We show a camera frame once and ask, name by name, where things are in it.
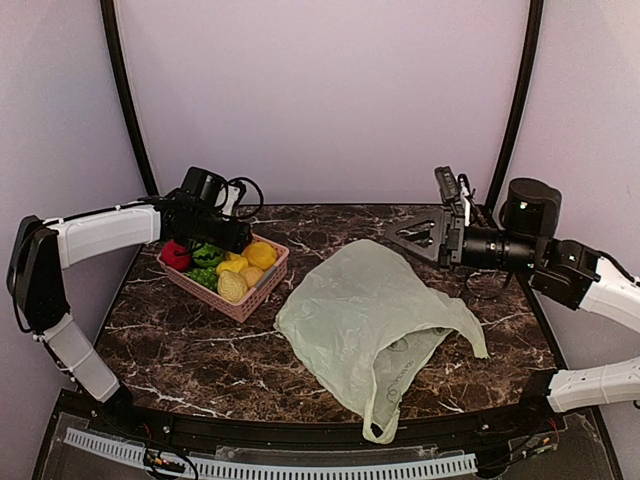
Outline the red fruit from bag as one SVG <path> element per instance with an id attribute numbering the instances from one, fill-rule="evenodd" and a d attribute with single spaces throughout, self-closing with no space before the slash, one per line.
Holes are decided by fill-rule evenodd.
<path id="1" fill-rule="evenodd" d="M 164 245 L 160 259 L 165 265 L 179 272 L 188 270 L 192 261 L 189 250 L 174 240 L 170 240 Z"/>

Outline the light green plastic bag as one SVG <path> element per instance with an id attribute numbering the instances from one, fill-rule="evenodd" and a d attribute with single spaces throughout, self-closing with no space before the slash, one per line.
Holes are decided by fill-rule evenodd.
<path id="1" fill-rule="evenodd" d="M 462 300 L 426 286 L 403 256 L 371 240 L 311 270 L 274 327 L 378 444 L 394 440 L 403 395 L 449 334 L 461 334 L 475 357 L 488 356 L 480 321 Z"/>

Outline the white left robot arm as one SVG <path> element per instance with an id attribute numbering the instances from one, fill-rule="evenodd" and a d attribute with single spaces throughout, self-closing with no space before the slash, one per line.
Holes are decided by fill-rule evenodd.
<path id="1" fill-rule="evenodd" d="M 252 239 L 246 216 L 236 212 L 251 179 L 226 180 L 190 167 L 170 193 L 142 197 L 92 212 L 20 222 L 7 271 L 7 289 L 20 330 L 33 335 L 62 372 L 103 404 L 101 417 L 120 436 L 141 427 L 130 391 L 95 350 L 72 316 L 64 270 L 112 251 L 160 240 L 210 244 L 241 252 Z"/>

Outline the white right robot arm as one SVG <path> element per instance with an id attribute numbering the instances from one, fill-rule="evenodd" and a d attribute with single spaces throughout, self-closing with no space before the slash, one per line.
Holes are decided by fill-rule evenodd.
<path id="1" fill-rule="evenodd" d="M 426 214 L 391 225 L 389 240 L 439 268 L 500 270 L 522 276 L 534 290 L 571 309 L 639 329 L 639 279 L 610 254 L 575 240 L 558 240 L 561 193 L 531 178 L 516 178 L 498 227 L 483 227 L 465 175 L 436 170 L 442 203 Z M 534 373 L 510 413 L 521 434 L 534 432 L 552 413 L 639 400 L 639 360 L 582 370 Z"/>

